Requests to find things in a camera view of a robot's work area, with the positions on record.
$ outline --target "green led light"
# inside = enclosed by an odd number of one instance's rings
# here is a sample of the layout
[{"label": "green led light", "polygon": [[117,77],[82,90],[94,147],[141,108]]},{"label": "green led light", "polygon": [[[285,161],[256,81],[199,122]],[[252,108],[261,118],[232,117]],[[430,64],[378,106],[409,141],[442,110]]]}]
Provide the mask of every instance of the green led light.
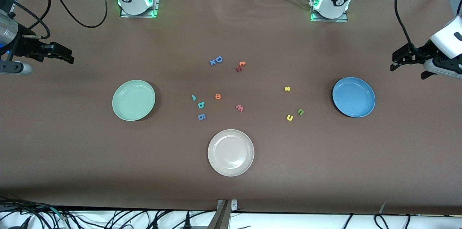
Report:
[{"label": "green led light", "polygon": [[152,0],[145,0],[145,3],[149,7],[152,5]]},{"label": "green led light", "polygon": [[119,7],[122,7],[122,5],[120,4],[120,0],[117,0],[117,4],[119,5]]}]

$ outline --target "brown paper tablecloth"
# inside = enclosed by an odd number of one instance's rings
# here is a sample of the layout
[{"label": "brown paper tablecloth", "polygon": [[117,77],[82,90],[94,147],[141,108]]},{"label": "brown paper tablecloth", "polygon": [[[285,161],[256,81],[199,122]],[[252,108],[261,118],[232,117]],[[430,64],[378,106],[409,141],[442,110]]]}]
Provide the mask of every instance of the brown paper tablecloth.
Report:
[{"label": "brown paper tablecloth", "polygon": [[[46,6],[19,2],[37,15]],[[102,0],[65,2],[88,25],[104,13]],[[354,0],[348,23],[310,22],[306,0],[161,0],[151,20],[119,18],[108,3],[106,22],[86,29],[53,0],[48,41],[72,49],[74,65],[17,58],[35,73],[0,77],[2,194],[73,206],[213,209],[235,198],[247,211],[376,213],[384,201],[389,213],[462,211],[462,82],[422,81],[421,65],[390,72],[406,42],[393,0]],[[399,0],[399,10],[417,46],[452,18],[449,0]],[[332,103],[347,76],[374,89],[365,118]],[[157,95],[137,122],[111,107],[131,79]],[[238,177],[208,163],[208,144],[225,129],[254,144]]]}]

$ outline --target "black cable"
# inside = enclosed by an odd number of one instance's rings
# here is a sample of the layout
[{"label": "black cable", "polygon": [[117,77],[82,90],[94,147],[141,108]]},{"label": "black cable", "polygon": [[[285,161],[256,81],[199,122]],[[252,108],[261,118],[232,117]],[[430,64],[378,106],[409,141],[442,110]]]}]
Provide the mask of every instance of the black cable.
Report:
[{"label": "black cable", "polygon": [[37,20],[38,22],[40,22],[40,25],[43,26],[43,28],[45,28],[46,32],[47,32],[47,35],[46,36],[41,36],[40,39],[47,39],[50,37],[51,33],[50,33],[50,30],[49,28],[45,25],[45,23],[43,23],[43,21],[37,17],[37,15],[35,15],[33,12],[31,12],[28,8],[22,6],[19,2],[17,2],[16,0],[10,0],[11,2],[13,2],[14,4],[16,4],[19,8],[23,9],[25,12],[27,12],[29,15],[31,15],[32,17],[35,18],[35,20]]},{"label": "black cable", "polygon": [[383,223],[385,224],[385,227],[386,227],[387,229],[389,229],[389,228],[388,228],[388,224],[385,222],[385,219],[383,218],[383,216],[382,216],[381,214],[376,214],[376,215],[374,215],[374,222],[376,223],[376,226],[379,227],[380,229],[383,229],[383,228],[378,224],[378,222],[377,222],[377,217],[380,217],[380,218],[382,219]]},{"label": "black cable", "polygon": [[128,215],[128,214],[131,213],[131,212],[134,212],[134,210],[128,211],[127,213],[123,214],[122,216],[120,216],[120,217],[119,217],[117,220],[115,220],[115,221],[113,220],[112,225],[111,225],[111,227],[109,227],[109,228],[112,229],[112,227],[113,227],[115,224],[117,224],[117,222],[118,222],[120,219],[122,219],[122,217]]},{"label": "black cable", "polygon": [[7,215],[5,215],[4,217],[2,217],[2,218],[0,219],[0,221],[3,220],[5,217],[9,216],[10,214],[14,214],[15,212],[16,212],[16,211],[10,212],[9,214],[7,214]]},{"label": "black cable", "polygon": [[12,204],[13,206],[16,206],[16,207],[18,207],[18,208],[20,208],[20,209],[27,210],[27,211],[30,212],[30,213],[33,213],[33,215],[35,215],[35,216],[40,220],[40,224],[42,225],[42,229],[45,229],[45,227],[44,227],[43,224],[45,224],[45,225],[48,227],[48,229],[52,229],[51,226],[50,226],[50,224],[48,224],[48,222],[43,218],[43,216],[41,216],[41,215],[40,215],[38,212],[36,212],[35,210],[30,209],[29,207],[27,207],[27,206],[25,206],[25,205],[23,205],[23,204],[21,204],[21,203],[18,203],[18,202],[16,202],[15,200],[12,200],[12,199],[9,199],[9,198],[5,198],[4,196],[2,196],[1,198],[6,199],[6,200],[8,200],[9,202],[11,202],[11,203],[9,203],[9,204]]},{"label": "black cable", "polygon": [[[189,219],[193,218],[194,216],[198,216],[198,215],[201,215],[201,214],[204,214],[204,213],[208,213],[208,212],[215,212],[215,211],[203,211],[203,212],[200,212],[200,213],[197,213],[197,214],[195,214],[195,215],[190,216]],[[175,225],[172,229],[177,228],[178,226],[180,226],[180,225],[183,224],[184,222],[186,222],[186,219],[184,219],[183,221],[181,221],[179,224]]]},{"label": "black cable", "polygon": [[144,214],[146,213],[147,211],[141,211],[137,214],[135,214],[132,218],[128,219],[127,222],[125,222],[125,224],[122,224],[122,226],[120,227],[120,229],[123,229],[125,227],[126,224],[128,224],[130,221],[132,221],[135,217],[141,215],[141,214]]},{"label": "black cable", "polygon": [[[407,220],[406,220],[406,225],[404,226],[404,229],[407,229],[407,227],[409,226],[409,222],[411,222],[411,215],[407,214]],[[377,222],[377,217],[380,217],[383,221],[383,224],[385,224],[385,227],[386,229],[388,229],[388,224],[387,222],[385,221],[385,219],[383,218],[383,216],[381,214],[376,214],[374,215],[374,222],[376,224],[377,227],[379,227],[380,229],[383,229]]]},{"label": "black cable", "polygon": [[399,24],[401,25],[401,28],[403,29],[404,35],[406,36],[407,44],[411,48],[412,52],[417,54],[417,51],[415,50],[414,45],[412,45],[411,38],[409,38],[409,34],[406,31],[406,27],[404,27],[404,24],[398,13],[398,0],[395,0],[395,15],[396,15],[396,18],[398,19]]},{"label": "black cable", "polygon": [[459,7],[457,7],[456,15],[459,15],[459,13],[461,12],[461,7],[462,7],[462,0],[460,0],[460,2],[459,2]]},{"label": "black cable", "polygon": [[45,214],[48,214],[48,216],[51,218],[51,221],[53,221],[53,229],[60,229],[58,225],[58,220],[56,219],[55,214],[54,213],[53,214],[45,213]]},{"label": "black cable", "polygon": [[75,217],[78,218],[80,221],[82,221],[84,224],[89,224],[89,225],[96,226],[96,227],[99,227],[99,228],[104,228],[103,225],[94,224],[94,223],[92,223],[92,222],[85,221],[85,220],[82,219],[80,216],[75,216]]},{"label": "black cable", "polygon": [[409,222],[411,222],[411,215],[406,215],[407,216],[407,221],[406,221],[406,226],[404,227],[404,229],[407,229],[407,227],[409,226]]},{"label": "black cable", "polygon": [[165,216],[166,214],[170,213],[172,211],[164,211],[162,214],[160,214],[158,217],[154,218],[154,220],[149,224],[149,226],[146,229],[150,229],[151,227],[154,228],[157,225],[157,221],[162,218],[162,216]]},{"label": "black cable", "polygon": [[[40,19],[43,20],[46,15],[48,14],[49,10],[51,8],[51,0],[48,0],[47,8],[45,9],[45,12],[40,16]],[[30,27],[28,27],[29,30],[31,30],[33,27],[37,26],[40,22],[37,20],[35,23],[33,23]]]},{"label": "black cable", "polygon": [[104,0],[104,6],[105,6],[105,13],[104,13],[104,17],[103,19],[101,20],[100,23],[94,25],[94,26],[88,26],[88,25],[85,25],[83,23],[81,23],[72,13],[71,11],[67,8],[66,4],[64,4],[64,1],[63,0],[59,0],[61,2],[61,4],[63,5],[64,9],[66,9],[67,13],[69,13],[69,15],[71,16],[72,19],[74,19],[77,23],[79,23],[81,26],[84,26],[86,28],[97,28],[99,26],[101,26],[102,23],[104,23],[104,21],[106,20],[106,17],[108,15],[108,1],[107,0]]},{"label": "black cable", "polygon": [[346,229],[347,226],[348,226],[348,223],[350,222],[351,218],[353,217],[353,213],[350,214],[350,216],[348,217],[348,219],[346,220],[347,222],[345,223],[345,225],[343,226],[343,229]]}]

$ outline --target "cable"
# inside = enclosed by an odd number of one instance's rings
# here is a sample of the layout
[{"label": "cable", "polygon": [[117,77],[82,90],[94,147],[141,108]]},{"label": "cable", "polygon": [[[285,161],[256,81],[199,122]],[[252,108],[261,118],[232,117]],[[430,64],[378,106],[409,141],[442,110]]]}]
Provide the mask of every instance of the cable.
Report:
[{"label": "cable", "polygon": [[184,222],[183,229],[191,229],[192,228],[191,221],[189,219],[190,219],[190,217],[189,217],[189,210],[188,210],[188,213],[186,213],[186,219],[185,219],[185,222]]},{"label": "cable", "polygon": [[61,4],[63,5],[64,9],[66,9],[67,13],[69,13],[69,15],[71,16],[72,19],[75,20],[77,23],[79,23],[81,26],[84,26],[84,27],[86,27],[86,28],[92,29],[92,28],[97,28],[97,27],[101,26],[101,24],[104,23],[104,21],[106,20],[107,15],[108,15],[108,1],[107,1],[107,0],[104,0],[105,13],[104,13],[103,19],[101,20],[100,23],[98,23],[98,24],[96,24],[96,25],[94,25],[94,26],[88,26],[88,25],[85,25],[85,24],[81,23],[81,22],[71,13],[71,11],[67,8],[66,4],[64,4],[64,1],[63,1],[63,0],[59,0],[59,1],[60,1]]},{"label": "cable", "polygon": [[389,229],[389,228],[388,228],[388,224],[385,222],[385,219],[383,218],[383,216],[382,216],[381,214],[376,214],[376,215],[374,215],[374,222],[376,223],[376,226],[379,227],[380,229],[383,229],[383,228],[378,224],[378,222],[377,222],[377,217],[380,217],[380,218],[382,219],[383,223],[385,224],[385,227],[386,227],[387,229]]},{"label": "cable", "polygon": [[462,0],[460,0],[460,2],[459,2],[459,7],[457,7],[456,15],[459,15],[459,13],[461,12],[461,7],[462,7]]},{"label": "cable", "polygon": [[407,229],[407,227],[409,226],[409,222],[411,222],[411,215],[407,214],[407,221],[406,221],[406,226],[404,226],[404,229]]},{"label": "cable", "polygon": [[132,218],[128,219],[127,222],[125,222],[125,224],[122,224],[122,226],[120,227],[120,229],[123,229],[125,227],[126,224],[128,224],[130,221],[132,221],[135,217],[141,215],[141,214],[144,214],[146,213],[147,211],[142,211],[142,212],[139,212],[137,214],[135,214]]},{"label": "cable", "polygon": [[162,214],[160,214],[158,217],[154,218],[154,220],[149,224],[149,226],[146,229],[150,229],[151,227],[157,228],[157,221],[162,218],[162,216],[165,216],[166,214],[170,213],[172,211],[164,211]]},{"label": "cable", "polygon": [[395,14],[396,14],[396,18],[398,19],[399,24],[401,25],[401,28],[403,29],[404,35],[406,36],[407,43],[408,43],[409,47],[411,48],[413,53],[417,53],[414,46],[412,45],[411,38],[409,38],[409,34],[406,31],[406,27],[404,27],[404,24],[403,24],[403,22],[402,22],[402,20],[400,18],[399,13],[398,13],[398,0],[395,0]]},{"label": "cable", "polygon": [[[409,222],[411,222],[411,215],[407,214],[407,220],[406,220],[406,225],[404,226],[404,229],[407,229],[407,227],[409,226]],[[383,216],[381,214],[376,214],[374,215],[374,222],[376,224],[377,227],[379,227],[380,229],[383,229],[377,222],[377,217],[380,217],[383,221],[383,224],[385,224],[385,227],[386,229],[389,229],[388,228],[388,224],[387,222],[385,221],[385,219],[383,218]]]},{"label": "cable", "polygon": [[[215,211],[203,211],[203,212],[200,212],[200,213],[197,213],[197,214],[195,214],[195,215],[190,216],[189,219],[193,218],[194,216],[198,216],[198,215],[201,215],[201,214],[204,214],[204,213],[208,213],[208,212],[215,212]],[[186,222],[186,219],[184,219],[183,221],[181,221],[179,224],[175,225],[172,229],[177,228],[178,226],[180,226],[180,225],[183,224],[184,222]]]},{"label": "cable", "polygon": [[94,223],[92,223],[92,222],[85,221],[85,220],[82,219],[80,216],[75,216],[75,217],[78,218],[80,221],[84,222],[85,224],[89,224],[89,225],[96,226],[96,227],[99,227],[99,228],[104,228],[103,225],[94,224]]},{"label": "cable", "polygon": [[3,220],[5,217],[7,217],[7,216],[9,216],[10,214],[13,214],[13,213],[15,213],[15,212],[16,212],[16,211],[10,212],[9,214],[7,214],[7,215],[5,215],[4,217],[2,217],[2,218],[0,219],[0,221]]},{"label": "cable", "polygon": [[[43,20],[46,15],[48,14],[49,10],[51,8],[51,0],[48,0],[48,5],[47,8],[45,9],[45,12],[40,16],[40,19]],[[29,30],[31,30],[33,27],[37,26],[40,22],[37,20],[35,23],[33,23],[30,27],[28,27]]]},{"label": "cable", "polygon": [[29,15],[31,15],[32,17],[35,18],[35,20],[37,20],[38,22],[40,22],[40,25],[43,26],[43,28],[45,28],[46,32],[47,32],[47,35],[46,36],[41,36],[40,39],[47,39],[50,37],[51,33],[50,33],[50,30],[49,28],[45,25],[45,23],[43,23],[43,21],[37,17],[37,15],[35,15],[33,12],[31,12],[28,8],[22,6],[19,2],[17,2],[16,0],[10,0],[11,2],[13,2],[14,4],[16,4],[19,8],[23,9],[25,12],[27,12]]},{"label": "cable", "polygon": [[350,217],[348,217],[348,219],[346,220],[347,222],[345,223],[345,225],[343,226],[343,229],[346,229],[347,226],[348,226],[348,223],[350,222],[351,218],[353,217],[353,213],[350,214]]},{"label": "cable", "polygon": [[[122,216],[120,216],[120,217],[119,217],[117,220],[115,220],[115,221],[114,221],[114,219],[113,219],[112,225],[111,225],[111,227],[109,227],[109,228],[112,229],[112,227],[113,227],[115,224],[117,224],[117,221],[119,221],[120,219],[122,219],[122,217],[128,215],[128,214],[131,213],[131,212],[134,212],[134,210],[128,211],[127,213],[123,214]],[[110,220],[108,221],[108,223],[107,223],[106,226],[104,227],[105,229],[108,228],[107,225],[109,224],[109,222],[110,222]]]}]

